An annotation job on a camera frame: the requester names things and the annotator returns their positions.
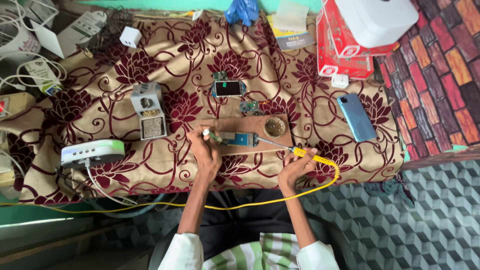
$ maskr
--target smartphone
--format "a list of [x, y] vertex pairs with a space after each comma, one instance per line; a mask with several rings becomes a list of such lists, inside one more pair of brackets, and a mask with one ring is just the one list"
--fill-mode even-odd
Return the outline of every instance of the smartphone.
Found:
[[243, 96], [240, 81], [215, 82], [215, 94], [220, 97], [241, 97]]
[[367, 112], [365, 112], [357, 94], [339, 96], [336, 100], [357, 142], [363, 142], [377, 137], [372, 122], [370, 118], [368, 118]]

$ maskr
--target blue smartphone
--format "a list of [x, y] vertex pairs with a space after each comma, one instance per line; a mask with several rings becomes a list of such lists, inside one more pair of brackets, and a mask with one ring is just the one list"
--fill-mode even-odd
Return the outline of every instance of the blue smartphone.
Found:
[[363, 108], [357, 94], [347, 94], [336, 98], [342, 109], [348, 126], [357, 142], [363, 142], [377, 137], [367, 112]]

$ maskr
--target brick-patterned wallpaper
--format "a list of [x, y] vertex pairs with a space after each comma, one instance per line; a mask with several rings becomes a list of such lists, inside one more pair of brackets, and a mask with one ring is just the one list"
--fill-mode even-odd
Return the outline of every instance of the brick-patterned wallpaper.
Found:
[[480, 0], [412, 0], [418, 22], [377, 57], [411, 160], [480, 143]]

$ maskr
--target green striped fabric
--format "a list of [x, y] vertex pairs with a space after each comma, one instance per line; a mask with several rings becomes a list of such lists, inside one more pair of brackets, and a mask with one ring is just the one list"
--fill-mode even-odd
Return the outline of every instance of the green striped fabric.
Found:
[[297, 237], [288, 233], [262, 233], [259, 242], [238, 245], [204, 262], [203, 270], [298, 269]]

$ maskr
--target white sleeve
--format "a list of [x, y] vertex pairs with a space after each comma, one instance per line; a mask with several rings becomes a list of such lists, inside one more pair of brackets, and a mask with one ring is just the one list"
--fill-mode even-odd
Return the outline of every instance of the white sleeve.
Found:
[[193, 233], [175, 234], [158, 270], [200, 270], [204, 249], [200, 237]]
[[330, 245], [317, 241], [300, 250], [297, 254], [300, 270], [339, 270]]

